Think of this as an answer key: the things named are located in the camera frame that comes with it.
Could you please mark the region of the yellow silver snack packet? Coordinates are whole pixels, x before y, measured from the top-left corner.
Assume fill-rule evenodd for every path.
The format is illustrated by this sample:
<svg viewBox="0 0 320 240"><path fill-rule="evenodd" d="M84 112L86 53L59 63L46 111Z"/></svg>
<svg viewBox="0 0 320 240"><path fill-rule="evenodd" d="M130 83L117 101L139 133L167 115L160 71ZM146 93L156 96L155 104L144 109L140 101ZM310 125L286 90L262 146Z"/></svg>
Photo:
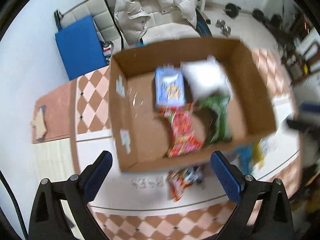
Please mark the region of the yellow silver snack packet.
<svg viewBox="0 0 320 240"><path fill-rule="evenodd" d="M253 167L262 169L265 165L265 157L268 154L269 137L264 137L256 141L252 147L251 163Z"/></svg>

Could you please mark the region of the white soft plastic bag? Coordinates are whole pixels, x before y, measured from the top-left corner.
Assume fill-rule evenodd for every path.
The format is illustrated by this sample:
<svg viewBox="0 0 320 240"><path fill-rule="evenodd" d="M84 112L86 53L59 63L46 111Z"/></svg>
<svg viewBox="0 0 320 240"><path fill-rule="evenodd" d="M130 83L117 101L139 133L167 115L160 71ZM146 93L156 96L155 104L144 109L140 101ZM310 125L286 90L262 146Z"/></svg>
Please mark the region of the white soft plastic bag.
<svg viewBox="0 0 320 240"><path fill-rule="evenodd" d="M181 62L181 72L194 102L211 95L233 95L231 83L222 64L212 55L205 60Z"/></svg>

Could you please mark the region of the light blue tissue pack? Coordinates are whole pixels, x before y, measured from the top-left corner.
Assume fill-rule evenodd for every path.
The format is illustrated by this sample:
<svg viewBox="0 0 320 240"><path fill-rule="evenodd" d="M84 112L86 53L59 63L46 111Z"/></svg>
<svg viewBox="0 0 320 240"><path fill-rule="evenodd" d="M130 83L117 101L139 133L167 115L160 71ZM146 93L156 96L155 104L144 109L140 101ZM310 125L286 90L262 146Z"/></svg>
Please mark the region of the light blue tissue pack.
<svg viewBox="0 0 320 240"><path fill-rule="evenodd" d="M156 107L185 105L184 79L177 68L158 67L155 70Z"/></svg>

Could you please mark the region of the chrome dumbbell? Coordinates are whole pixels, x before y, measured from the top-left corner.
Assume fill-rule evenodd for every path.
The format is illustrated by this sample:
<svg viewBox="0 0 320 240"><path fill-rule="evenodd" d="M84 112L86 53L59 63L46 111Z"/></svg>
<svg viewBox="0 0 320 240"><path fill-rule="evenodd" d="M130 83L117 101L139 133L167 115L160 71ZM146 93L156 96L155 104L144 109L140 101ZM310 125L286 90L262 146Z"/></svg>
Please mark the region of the chrome dumbbell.
<svg viewBox="0 0 320 240"><path fill-rule="evenodd" d="M217 20L215 26L221 29L221 34L225 37L229 37L231 35L231 27L226 24L226 22L222 19Z"/></svg>

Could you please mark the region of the dark wooden chair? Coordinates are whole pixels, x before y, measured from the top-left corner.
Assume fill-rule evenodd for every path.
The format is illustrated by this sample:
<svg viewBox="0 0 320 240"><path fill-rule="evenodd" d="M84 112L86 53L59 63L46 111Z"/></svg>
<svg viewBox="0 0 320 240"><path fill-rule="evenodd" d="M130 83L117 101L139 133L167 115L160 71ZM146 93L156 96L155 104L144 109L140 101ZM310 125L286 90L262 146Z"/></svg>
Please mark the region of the dark wooden chair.
<svg viewBox="0 0 320 240"><path fill-rule="evenodd" d="M291 79L291 85L302 83L319 74L319 42L313 41L303 54L290 52L281 62Z"/></svg>

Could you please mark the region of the orange snack packet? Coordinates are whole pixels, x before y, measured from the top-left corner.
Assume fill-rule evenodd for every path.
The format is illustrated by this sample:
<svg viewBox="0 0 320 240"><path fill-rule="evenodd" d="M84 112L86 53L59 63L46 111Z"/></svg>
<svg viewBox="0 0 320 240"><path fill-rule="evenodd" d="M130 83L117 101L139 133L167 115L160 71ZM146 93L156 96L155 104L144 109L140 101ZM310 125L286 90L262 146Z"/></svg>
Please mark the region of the orange snack packet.
<svg viewBox="0 0 320 240"><path fill-rule="evenodd" d="M203 184L204 175L199 166L193 166L179 171L170 171L167 182L173 200L178 202L183 197L186 188Z"/></svg>

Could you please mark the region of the long blue snack pack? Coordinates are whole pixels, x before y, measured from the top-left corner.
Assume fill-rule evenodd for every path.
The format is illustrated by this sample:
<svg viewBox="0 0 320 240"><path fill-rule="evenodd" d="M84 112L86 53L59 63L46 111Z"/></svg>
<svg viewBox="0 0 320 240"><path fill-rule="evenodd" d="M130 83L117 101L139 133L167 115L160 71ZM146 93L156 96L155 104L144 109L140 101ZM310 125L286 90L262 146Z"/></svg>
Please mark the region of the long blue snack pack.
<svg viewBox="0 0 320 240"><path fill-rule="evenodd" d="M236 154L239 156L240 170L243 174L251 174L252 172L252 165L251 165L252 149L253 149L252 145L246 145L246 146L237 147L233 151L233 154Z"/></svg>

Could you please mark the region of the green snack packet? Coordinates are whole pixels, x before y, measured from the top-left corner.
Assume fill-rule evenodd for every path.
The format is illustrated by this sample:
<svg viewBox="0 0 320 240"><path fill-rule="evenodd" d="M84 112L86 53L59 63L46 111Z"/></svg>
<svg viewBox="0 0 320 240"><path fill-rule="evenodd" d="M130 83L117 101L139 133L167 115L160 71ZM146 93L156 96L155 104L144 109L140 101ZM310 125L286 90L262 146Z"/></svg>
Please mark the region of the green snack packet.
<svg viewBox="0 0 320 240"><path fill-rule="evenodd" d="M208 134L202 147L232 140L232 132L228 123L227 107L231 96L228 94L213 94L197 101L200 109L207 108L212 119L209 123Z"/></svg>

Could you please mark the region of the barbell on floor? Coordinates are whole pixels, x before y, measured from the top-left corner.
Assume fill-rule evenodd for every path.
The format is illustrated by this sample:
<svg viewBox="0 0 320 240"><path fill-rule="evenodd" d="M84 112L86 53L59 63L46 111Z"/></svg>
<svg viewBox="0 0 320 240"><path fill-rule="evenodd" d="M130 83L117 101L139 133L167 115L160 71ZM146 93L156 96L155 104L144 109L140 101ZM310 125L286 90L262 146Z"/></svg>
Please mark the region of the barbell on floor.
<svg viewBox="0 0 320 240"><path fill-rule="evenodd" d="M225 5L224 12L227 16L232 19L238 17L240 13L248 14L253 16L257 21L264 23L265 22L265 15L260 9L253 9L252 11L242 9L241 7L234 5L233 3L228 3Z"/></svg>

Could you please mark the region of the red snack packet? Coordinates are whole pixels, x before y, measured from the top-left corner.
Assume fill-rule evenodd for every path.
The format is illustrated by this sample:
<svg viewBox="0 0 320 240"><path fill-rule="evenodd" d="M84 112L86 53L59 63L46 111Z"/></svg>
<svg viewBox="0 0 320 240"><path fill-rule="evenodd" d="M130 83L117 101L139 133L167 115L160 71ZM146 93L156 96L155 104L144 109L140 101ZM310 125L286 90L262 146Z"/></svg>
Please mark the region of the red snack packet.
<svg viewBox="0 0 320 240"><path fill-rule="evenodd" d="M160 116L167 119L172 130L172 143L167 151L168 158L187 154L202 147L202 142L197 139L193 129L192 110L192 103L184 106L160 107Z"/></svg>

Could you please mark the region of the blue folded mat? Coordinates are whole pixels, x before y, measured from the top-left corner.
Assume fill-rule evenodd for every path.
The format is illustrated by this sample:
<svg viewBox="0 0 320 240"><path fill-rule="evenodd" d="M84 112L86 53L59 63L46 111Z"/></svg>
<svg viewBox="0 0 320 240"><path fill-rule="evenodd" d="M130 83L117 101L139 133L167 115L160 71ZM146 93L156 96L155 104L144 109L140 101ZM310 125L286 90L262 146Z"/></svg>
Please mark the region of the blue folded mat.
<svg viewBox="0 0 320 240"><path fill-rule="evenodd" d="M107 65L90 15L60 29L55 40L70 80Z"/></svg>

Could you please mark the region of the white puffer jacket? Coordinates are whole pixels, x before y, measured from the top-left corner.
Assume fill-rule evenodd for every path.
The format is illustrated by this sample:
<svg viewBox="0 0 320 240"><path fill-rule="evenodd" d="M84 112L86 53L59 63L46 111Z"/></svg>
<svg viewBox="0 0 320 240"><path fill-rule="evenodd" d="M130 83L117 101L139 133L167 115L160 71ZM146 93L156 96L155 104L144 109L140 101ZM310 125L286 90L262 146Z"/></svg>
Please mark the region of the white puffer jacket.
<svg viewBox="0 0 320 240"><path fill-rule="evenodd" d="M116 0L114 19L129 46L199 36L196 0Z"/></svg>

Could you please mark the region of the white padded chair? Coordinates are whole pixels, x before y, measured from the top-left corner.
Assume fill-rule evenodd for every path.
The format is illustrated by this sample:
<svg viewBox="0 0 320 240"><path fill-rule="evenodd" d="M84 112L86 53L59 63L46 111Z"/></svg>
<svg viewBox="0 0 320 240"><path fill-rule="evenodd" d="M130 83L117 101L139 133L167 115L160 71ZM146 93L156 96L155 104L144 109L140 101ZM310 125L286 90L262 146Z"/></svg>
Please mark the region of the white padded chair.
<svg viewBox="0 0 320 240"><path fill-rule="evenodd" d="M57 29L61 30L88 15L93 18L100 41L112 42L114 53L124 49L124 39L114 21L107 0L85 0L65 13L56 10L54 19Z"/></svg>

